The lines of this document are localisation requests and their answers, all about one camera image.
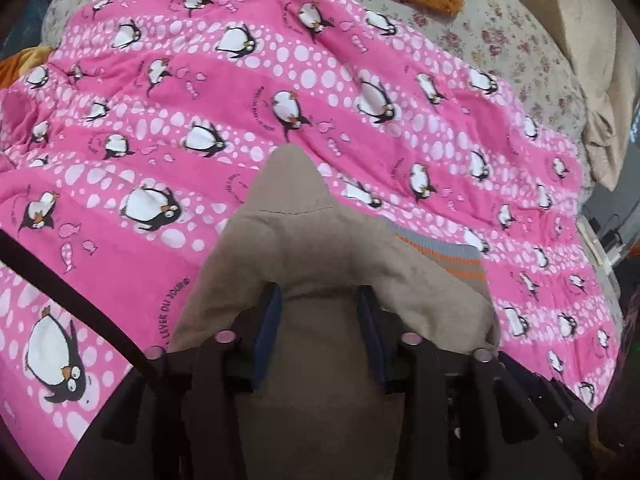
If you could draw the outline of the beige jacket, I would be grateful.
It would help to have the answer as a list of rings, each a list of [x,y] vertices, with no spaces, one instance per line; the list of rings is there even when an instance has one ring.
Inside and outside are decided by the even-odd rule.
[[[458,278],[373,218],[334,198],[297,146],[274,151],[228,221],[171,335],[199,346],[251,307],[265,284],[283,294],[267,376],[239,400],[253,479],[387,479],[401,396],[369,372],[356,315],[369,285],[381,306],[439,348],[495,347],[499,322],[485,283]]]

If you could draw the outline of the white power strip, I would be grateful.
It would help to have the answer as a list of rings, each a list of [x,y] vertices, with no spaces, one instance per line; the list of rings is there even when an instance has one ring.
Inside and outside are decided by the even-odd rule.
[[[586,217],[580,216],[576,224],[584,245],[597,265],[602,266],[602,268],[613,269],[616,263],[620,261],[624,249],[624,245],[618,240],[618,236],[615,235],[613,244],[610,248],[606,248]]]

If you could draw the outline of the floral bed sheet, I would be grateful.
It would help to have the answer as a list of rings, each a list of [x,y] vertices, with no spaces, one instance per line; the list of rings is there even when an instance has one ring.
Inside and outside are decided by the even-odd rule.
[[[92,0],[52,0],[43,19],[44,44],[56,47],[68,19]],[[455,16],[410,6],[401,0],[356,0],[422,32],[447,52],[509,81],[529,115],[569,136],[578,147],[582,189],[594,188],[582,132],[586,101],[570,62],[539,21],[518,0],[464,0]]]

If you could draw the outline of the pink penguin blanket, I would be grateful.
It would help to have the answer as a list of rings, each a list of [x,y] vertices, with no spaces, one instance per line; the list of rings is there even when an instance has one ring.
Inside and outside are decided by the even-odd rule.
[[[590,408],[614,324],[574,223],[574,141],[356,0],[90,0],[1,92],[1,225],[165,347],[254,177],[301,148],[344,206],[480,252],[501,349]]]

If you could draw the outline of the beige cloth on bed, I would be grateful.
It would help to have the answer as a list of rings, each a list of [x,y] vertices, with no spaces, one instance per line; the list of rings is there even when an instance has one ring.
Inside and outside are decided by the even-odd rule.
[[[639,99],[639,44],[612,0],[520,0],[555,40],[582,88],[591,177],[615,190]]]

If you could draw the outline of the orange cloth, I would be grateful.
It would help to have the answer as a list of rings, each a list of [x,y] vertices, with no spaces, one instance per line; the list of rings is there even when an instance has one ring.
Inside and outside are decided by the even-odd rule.
[[[47,62],[53,49],[47,46],[31,47],[0,62],[0,88],[9,88],[18,78]]]

